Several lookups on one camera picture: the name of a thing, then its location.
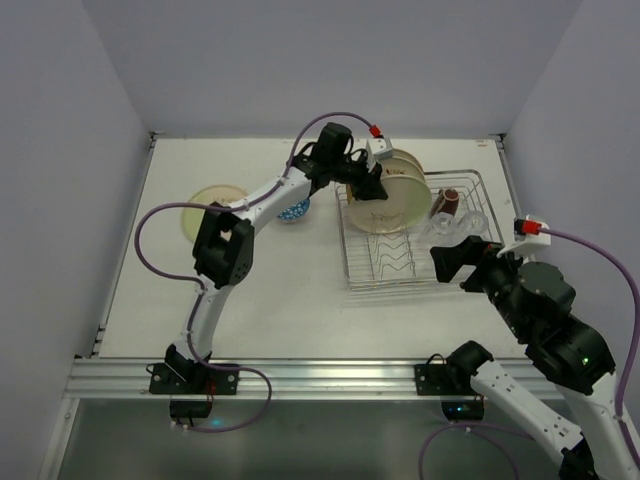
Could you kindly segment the dark red cup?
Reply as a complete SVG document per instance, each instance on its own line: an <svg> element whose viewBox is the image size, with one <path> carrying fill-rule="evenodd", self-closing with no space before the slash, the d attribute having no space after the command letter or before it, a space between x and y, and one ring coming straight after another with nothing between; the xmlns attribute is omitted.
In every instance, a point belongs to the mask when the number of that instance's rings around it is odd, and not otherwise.
<svg viewBox="0 0 640 480"><path fill-rule="evenodd" d="M456 189L441 189L436 199L433 201L430 210L430 216L433 217L438 213L446 213L455 216L458 210L460 195Z"/></svg>

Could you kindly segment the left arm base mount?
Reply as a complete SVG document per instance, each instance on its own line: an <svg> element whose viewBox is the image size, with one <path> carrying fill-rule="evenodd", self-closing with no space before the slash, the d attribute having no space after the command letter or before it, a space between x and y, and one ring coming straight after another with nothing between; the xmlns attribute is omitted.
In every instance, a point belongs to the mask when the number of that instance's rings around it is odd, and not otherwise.
<svg viewBox="0 0 640 480"><path fill-rule="evenodd" d="M239 366L214 364L213 368L184 358L174 345L168 347L162 362L148 364L149 393L168 395L172 420L205 419L211 413L216 395L237 393Z"/></svg>

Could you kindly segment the cream plate back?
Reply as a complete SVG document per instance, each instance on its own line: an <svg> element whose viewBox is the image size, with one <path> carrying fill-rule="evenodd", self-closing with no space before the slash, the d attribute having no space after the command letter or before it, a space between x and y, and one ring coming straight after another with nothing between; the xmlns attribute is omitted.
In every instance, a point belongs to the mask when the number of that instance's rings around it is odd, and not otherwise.
<svg viewBox="0 0 640 480"><path fill-rule="evenodd" d="M419 160L414 155L410 154L405 150L395 149L393 151L393 155L395 158L400 158L415 164L419 169L422 168L422 164L419 162Z"/></svg>

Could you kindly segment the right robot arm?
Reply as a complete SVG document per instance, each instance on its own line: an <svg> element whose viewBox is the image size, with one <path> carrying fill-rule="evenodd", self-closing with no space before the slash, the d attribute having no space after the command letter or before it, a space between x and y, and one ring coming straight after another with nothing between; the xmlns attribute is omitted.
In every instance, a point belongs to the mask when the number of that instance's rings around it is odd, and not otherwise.
<svg viewBox="0 0 640 480"><path fill-rule="evenodd" d="M436 278L450 282L464 266L472 273L461 287L484 294L532 365L562 395L574 418L567 420L519 385L489 351L468 341L439 368L449 388L491 399L558 466L562 479L636 479L639 434L624 405L632 358L621 372L604 337L572 313L576 296L561 271L529 255L560 237L601 254L625 277L632 297L639 288L628 270L597 245L543 225L521 232L509 246L469 236L430 254Z"/></svg>

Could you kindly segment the blue patterned bowl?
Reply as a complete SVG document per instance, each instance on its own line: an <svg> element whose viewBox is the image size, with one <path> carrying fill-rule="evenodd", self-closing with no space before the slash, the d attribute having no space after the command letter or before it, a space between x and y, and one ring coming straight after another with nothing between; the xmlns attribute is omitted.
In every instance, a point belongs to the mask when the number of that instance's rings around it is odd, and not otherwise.
<svg viewBox="0 0 640 480"><path fill-rule="evenodd" d="M277 218L286 224L295 223L301 220L308 213L310 206L311 200L306 198L282 211Z"/></svg>

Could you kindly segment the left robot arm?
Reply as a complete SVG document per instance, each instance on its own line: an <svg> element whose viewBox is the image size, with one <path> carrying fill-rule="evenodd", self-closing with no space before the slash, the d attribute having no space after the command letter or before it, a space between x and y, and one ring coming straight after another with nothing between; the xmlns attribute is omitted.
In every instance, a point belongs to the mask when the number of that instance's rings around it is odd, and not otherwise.
<svg viewBox="0 0 640 480"><path fill-rule="evenodd" d="M352 141L350 129L329 122L272 184L233 203L229 212L204 214L193 248L194 268L202 286L179 339L167 349L165 362L173 370L184 373L210 358L225 303L249 274L256 236L268 223L331 182L348 185L358 200L388 198L379 160L390 154L390 143L372 139L365 148L349 153Z"/></svg>

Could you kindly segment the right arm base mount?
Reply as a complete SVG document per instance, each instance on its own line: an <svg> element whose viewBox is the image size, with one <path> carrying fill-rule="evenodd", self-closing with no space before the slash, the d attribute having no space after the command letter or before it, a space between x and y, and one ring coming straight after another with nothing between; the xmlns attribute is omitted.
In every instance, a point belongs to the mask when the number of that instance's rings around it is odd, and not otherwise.
<svg viewBox="0 0 640 480"><path fill-rule="evenodd" d="M468 341L449 356L440 353L413 366L416 394L437 396L443 415L451 422L484 419L484 396L471 388L471 377L494 357L475 341Z"/></svg>

